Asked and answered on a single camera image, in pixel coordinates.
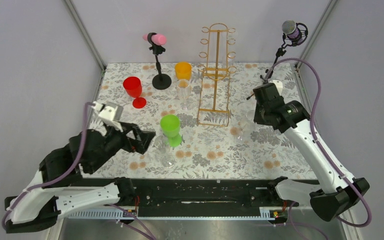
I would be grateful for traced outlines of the red plastic wine glass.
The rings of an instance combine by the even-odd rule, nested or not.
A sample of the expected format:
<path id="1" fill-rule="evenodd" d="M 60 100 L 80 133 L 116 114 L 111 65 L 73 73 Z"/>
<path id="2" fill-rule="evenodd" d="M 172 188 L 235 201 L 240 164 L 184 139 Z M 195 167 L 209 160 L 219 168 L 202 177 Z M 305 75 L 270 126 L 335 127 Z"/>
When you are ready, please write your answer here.
<path id="1" fill-rule="evenodd" d="M 146 106 L 147 100 L 142 97 L 142 83 L 136 76 L 129 76 L 123 81 L 123 87 L 126 93 L 133 98 L 132 106 L 136 109 L 142 109 Z"/>

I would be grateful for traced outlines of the black stand with pink microphone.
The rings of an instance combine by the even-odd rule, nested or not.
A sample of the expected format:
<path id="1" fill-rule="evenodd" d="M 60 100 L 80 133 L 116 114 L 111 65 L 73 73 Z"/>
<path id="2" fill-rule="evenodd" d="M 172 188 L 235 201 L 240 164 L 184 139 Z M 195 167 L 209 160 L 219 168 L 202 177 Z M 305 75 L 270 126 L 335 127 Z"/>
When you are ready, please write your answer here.
<path id="1" fill-rule="evenodd" d="M 168 89 L 172 84 L 172 79 L 169 75 L 162 73 L 162 67 L 159 61 L 159 55 L 166 51 L 164 48 L 164 45 L 167 43 L 166 36 L 161 33 L 149 32 L 142 38 L 150 44 L 148 49 L 152 51 L 152 54 L 155 57 L 157 75 L 152 79 L 152 86 L 157 90 Z"/>

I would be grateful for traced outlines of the clear wine glass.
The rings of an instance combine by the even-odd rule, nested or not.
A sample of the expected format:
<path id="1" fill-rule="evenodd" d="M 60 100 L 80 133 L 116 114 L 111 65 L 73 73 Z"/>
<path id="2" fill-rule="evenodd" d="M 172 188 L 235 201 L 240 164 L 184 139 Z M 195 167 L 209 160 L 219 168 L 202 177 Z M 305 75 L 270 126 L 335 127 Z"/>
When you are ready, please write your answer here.
<path id="1" fill-rule="evenodd" d="M 236 39 L 233 34 L 228 30 L 223 31 L 219 35 L 219 52 L 218 52 L 218 62 L 220 63 L 219 68 L 225 72 L 227 75 L 230 75 L 234 72 L 234 61 L 236 57 L 235 44 Z"/>
<path id="2" fill-rule="evenodd" d="M 154 140 L 154 147 L 157 150 L 157 157 L 165 168 L 172 168 L 176 160 L 171 153 L 168 138 L 164 135 L 157 136 Z"/>
<path id="3" fill-rule="evenodd" d="M 238 127 L 239 132 L 238 132 L 237 139 L 239 141 L 244 141 L 244 139 L 247 138 L 250 135 L 250 133 L 253 131 L 255 126 L 254 116 L 255 116 L 255 111 L 249 110 L 242 116 L 242 118 L 238 122 L 240 126 Z"/>
<path id="4" fill-rule="evenodd" d="M 177 95 L 180 99 L 180 107 L 186 111 L 188 109 L 187 99 L 191 95 L 192 87 L 186 79 L 180 79 L 176 85 Z"/>

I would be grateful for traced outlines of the yellow plastic wine glass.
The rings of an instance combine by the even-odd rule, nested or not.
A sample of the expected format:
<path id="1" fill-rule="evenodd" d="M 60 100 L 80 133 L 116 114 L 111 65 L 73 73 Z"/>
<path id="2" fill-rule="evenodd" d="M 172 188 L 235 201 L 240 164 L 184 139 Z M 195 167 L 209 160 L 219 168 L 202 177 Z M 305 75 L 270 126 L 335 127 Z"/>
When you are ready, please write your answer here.
<path id="1" fill-rule="evenodd" d="M 175 76 L 178 80 L 190 80 L 192 76 L 192 65 L 188 62 L 178 62 L 174 66 Z"/>

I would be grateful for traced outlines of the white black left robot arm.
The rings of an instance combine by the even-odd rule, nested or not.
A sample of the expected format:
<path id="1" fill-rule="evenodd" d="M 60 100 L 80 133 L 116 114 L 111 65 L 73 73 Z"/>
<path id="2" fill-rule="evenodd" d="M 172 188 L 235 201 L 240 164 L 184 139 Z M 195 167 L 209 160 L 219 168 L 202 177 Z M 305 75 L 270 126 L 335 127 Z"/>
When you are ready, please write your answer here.
<path id="1" fill-rule="evenodd" d="M 105 125 L 106 133 L 83 129 L 64 147 L 51 151 L 18 196 L 7 197 L 2 227 L 8 234 L 34 233 L 53 227 L 70 214 L 110 204 L 128 206 L 138 197 L 129 178 L 75 192 L 84 174 L 93 174 L 119 151 L 144 154 L 156 133 L 134 123 Z"/>

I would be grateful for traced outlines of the green plastic wine glass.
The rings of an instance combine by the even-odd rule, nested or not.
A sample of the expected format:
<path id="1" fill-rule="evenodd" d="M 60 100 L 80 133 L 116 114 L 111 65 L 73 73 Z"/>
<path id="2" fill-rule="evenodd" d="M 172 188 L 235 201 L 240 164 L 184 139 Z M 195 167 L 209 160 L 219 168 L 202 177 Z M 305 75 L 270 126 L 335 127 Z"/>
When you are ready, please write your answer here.
<path id="1" fill-rule="evenodd" d="M 182 143 L 180 135 L 181 121 L 176 115 L 168 114 L 162 117 L 160 127 L 163 134 L 168 138 L 171 147 L 177 147 Z"/>

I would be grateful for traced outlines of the floral patterned tablecloth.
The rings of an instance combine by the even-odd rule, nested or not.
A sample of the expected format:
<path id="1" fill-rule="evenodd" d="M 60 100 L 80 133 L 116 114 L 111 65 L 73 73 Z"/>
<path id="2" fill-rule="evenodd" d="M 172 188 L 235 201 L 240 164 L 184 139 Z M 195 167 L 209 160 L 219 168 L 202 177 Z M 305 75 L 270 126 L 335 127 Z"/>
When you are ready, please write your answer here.
<path id="1" fill-rule="evenodd" d="M 194 68 L 191 78 L 191 95 L 187 110 L 180 107 L 174 86 L 156 90 L 151 80 L 156 69 L 150 63 L 110 63 L 103 76 L 97 100 L 113 102 L 123 107 L 121 120 L 137 124 L 144 131 L 162 135 L 160 120 L 166 115 L 180 119 L 182 143 L 170 149 L 175 165 L 164 167 L 151 146 L 145 154 L 119 151 L 93 176 L 95 178 L 158 178 L 158 179 L 290 179 L 315 178 L 299 150 L 282 134 L 271 127 L 254 125 L 244 141 L 237 139 L 238 122 L 244 114 L 255 109 L 250 98 L 254 87 L 261 83 L 260 75 L 269 68 L 267 63 L 237 63 L 231 77 L 227 127 L 206 126 L 197 123 L 201 80 Z M 134 108 L 133 98 L 123 81 L 138 77 L 142 85 L 141 96 L 147 103 L 144 108 Z"/>

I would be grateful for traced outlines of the tripod stand with purple microphone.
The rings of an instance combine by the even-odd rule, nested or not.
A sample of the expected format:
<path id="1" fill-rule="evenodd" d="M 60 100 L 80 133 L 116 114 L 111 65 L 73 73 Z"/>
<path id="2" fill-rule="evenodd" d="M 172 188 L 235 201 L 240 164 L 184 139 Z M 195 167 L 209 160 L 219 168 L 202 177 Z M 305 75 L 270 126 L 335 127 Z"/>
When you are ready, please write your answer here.
<path id="1" fill-rule="evenodd" d="M 275 53 L 275 59 L 272 65 L 276 64 L 279 58 L 286 54 L 286 48 L 302 45 L 309 35 L 308 27 L 305 24 L 293 20 L 284 21 L 281 30 L 282 44 Z"/>

